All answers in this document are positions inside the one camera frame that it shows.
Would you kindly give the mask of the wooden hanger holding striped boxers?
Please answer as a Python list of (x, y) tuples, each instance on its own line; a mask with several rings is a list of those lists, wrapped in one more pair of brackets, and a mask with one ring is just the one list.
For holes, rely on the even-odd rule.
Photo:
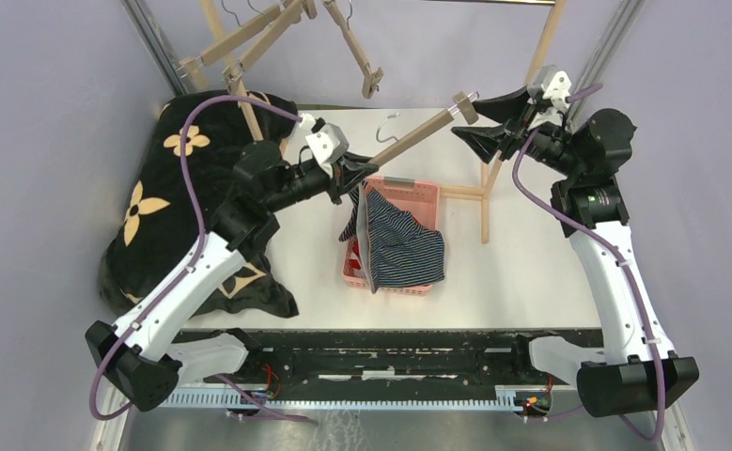
[(478, 99), (479, 94), (477, 91), (470, 94), (464, 92), (456, 94), (452, 97), (454, 104), (451, 107), (439, 111), (436, 115), (399, 138), (394, 144), (372, 157), (369, 163), (379, 167), (384, 166), (452, 123), (457, 115), (462, 116), (467, 124), (474, 124), (478, 121), (478, 113), (474, 107), (474, 102)]

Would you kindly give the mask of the pink perforated plastic basket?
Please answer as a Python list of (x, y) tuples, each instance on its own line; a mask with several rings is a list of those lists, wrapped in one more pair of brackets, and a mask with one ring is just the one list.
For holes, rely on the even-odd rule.
[[(410, 211), (416, 215), (418, 220), (427, 227), (434, 227), (440, 231), (438, 227), (438, 209), (440, 204), (441, 187), (432, 182), (413, 181), (408, 179), (395, 179), (388, 177), (370, 177), (375, 179), (377, 189), (384, 194), (388, 200), (396, 204), (398, 207)], [(347, 257), (349, 256), (350, 243), (346, 244), (344, 252), (344, 262), (342, 266), (342, 279), (350, 288), (359, 288), (368, 290), (364, 279), (351, 277), (349, 273), (349, 265)], [(391, 288), (381, 289), (379, 291), (394, 292), (398, 294), (425, 296), (431, 290), (431, 286), (415, 287), (415, 288)]]

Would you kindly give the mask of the red printed underwear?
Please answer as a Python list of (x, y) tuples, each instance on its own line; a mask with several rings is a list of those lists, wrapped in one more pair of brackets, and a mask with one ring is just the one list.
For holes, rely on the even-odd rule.
[(350, 240), (350, 251), (347, 257), (347, 263), (349, 265), (349, 273), (351, 277), (359, 279), (365, 278), (363, 265), (360, 256), (359, 241), (356, 239)]

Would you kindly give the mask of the dark striped boxer shorts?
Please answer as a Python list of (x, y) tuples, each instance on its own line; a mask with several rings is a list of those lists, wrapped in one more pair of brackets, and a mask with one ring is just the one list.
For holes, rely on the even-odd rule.
[(338, 236), (355, 244), (360, 271), (370, 292), (426, 287), (445, 279), (445, 242), (441, 231), (382, 194), (375, 179), (349, 193), (350, 219)]

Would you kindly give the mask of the wooden hanger holding red underwear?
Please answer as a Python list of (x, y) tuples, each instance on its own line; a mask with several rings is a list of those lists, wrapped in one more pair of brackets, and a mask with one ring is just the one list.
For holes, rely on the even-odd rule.
[(353, 7), (350, 6), (350, 14), (345, 16), (339, 5), (334, 0), (324, 0), (322, 5), (327, 10), (333, 22), (340, 29), (341, 35), (345, 40), (350, 52), (363, 75), (362, 96), (369, 100), (380, 90), (380, 83), (384, 76), (382, 67), (373, 68), (370, 60), (366, 55), (364, 48), (359, 42), (355, 33), (351, 29), (350, 17), (353, 13)]

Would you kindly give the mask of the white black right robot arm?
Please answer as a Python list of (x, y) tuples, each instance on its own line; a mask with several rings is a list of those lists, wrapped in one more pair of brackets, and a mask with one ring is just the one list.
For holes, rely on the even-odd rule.
[(677, 353), (635, 261), (616, 175), (631, 158), (636, 128), (624, 113), (603, 108), (571, 131), (572, 101), (522, 88), (475, 102), (489, 127), (454, 129), (484, 162), (531, 159), (560, 175), (542, 208), (561, 224), (599, 314), (600, 349), (536, 337), (511, 355), (510, 370), (522, 382), (548, 373), (573, 386), (594, 417), (663, 412), (697, 382), (699, 369), (694, 358)]

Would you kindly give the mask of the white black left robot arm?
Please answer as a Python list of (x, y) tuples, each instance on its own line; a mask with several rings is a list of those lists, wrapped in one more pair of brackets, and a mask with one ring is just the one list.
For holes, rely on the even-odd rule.
[(195, 244), (173, 270), (114, 323), (96, 321), (86, 330), (97, 366), (89, 389), (91, 414), (110, 420), (125, 411), (100, 411), (102, 381), (125, 396), (129, 407), (148, 412), (185, 384), (231, 374), (255, 380), (263, 359), (243, 333), (183, 343), (177, 335), (214, 290), (264, 251), (280, 227), (278, 211), (322, 193), (338, 203), (379, 168), (374, 159), (348, 151), (323, 167), (313, 160), (289, 164), (272, 142), (246, 146), (225, 200), (209, 223), (198, 225)]

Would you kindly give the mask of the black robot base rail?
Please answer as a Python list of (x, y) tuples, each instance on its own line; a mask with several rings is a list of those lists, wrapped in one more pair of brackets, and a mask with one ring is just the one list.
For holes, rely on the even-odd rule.
[(281, 410), (522, 412), (549, 381), (525, 354), (546, 336), (602, 344), (596, 329), (254, 331), (241, 368), (214, 370), (166, 404), (251, 412), (245, 390)]

